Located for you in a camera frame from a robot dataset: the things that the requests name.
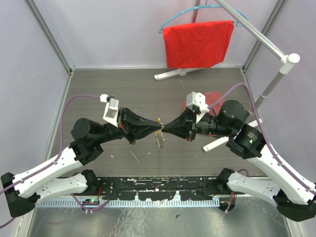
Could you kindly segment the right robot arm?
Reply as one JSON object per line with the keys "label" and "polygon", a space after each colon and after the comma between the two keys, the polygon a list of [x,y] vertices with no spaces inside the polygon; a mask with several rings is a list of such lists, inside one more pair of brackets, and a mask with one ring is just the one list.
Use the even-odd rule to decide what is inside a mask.
{"label": "right robot arm", "polygon": [[293,170],[280,156],[272,155],[271,146],[263,134],[245,122],[249,113],[236,100],[225,101],[219,114],[205,114],[197,120],[197,107],[186,108],[174,121],[164,126],[163,132],[193,141],[196,134],[228,137],[226,146],[235,155],[260,168],[271,181],[260,181],[224,168],[217,176],[217,190],[230,191],[259,198],[290,220],[301,222],[316,216],[316,196],[310,190],[316,187]]}

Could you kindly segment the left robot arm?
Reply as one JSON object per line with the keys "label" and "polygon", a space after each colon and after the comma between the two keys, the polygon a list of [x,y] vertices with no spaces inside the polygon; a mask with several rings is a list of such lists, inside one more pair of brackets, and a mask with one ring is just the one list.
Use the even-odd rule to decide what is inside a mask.
{"label": "left robot arm", "polygon": [[136,115],[128,108],[119,109],[114,123],[100,124],[80,118],[71,135],[74,141],[61,153],[21,174],[1,176],[10,216],[20,217],[36,205],[58,196],[83,194],[92,196],[99,190],[99,180],[92,170],[84,170],[70,178],[62,175],[83,167],[99,157],[103,143],[125,138],[130,144],[161,129],[157,121]]}

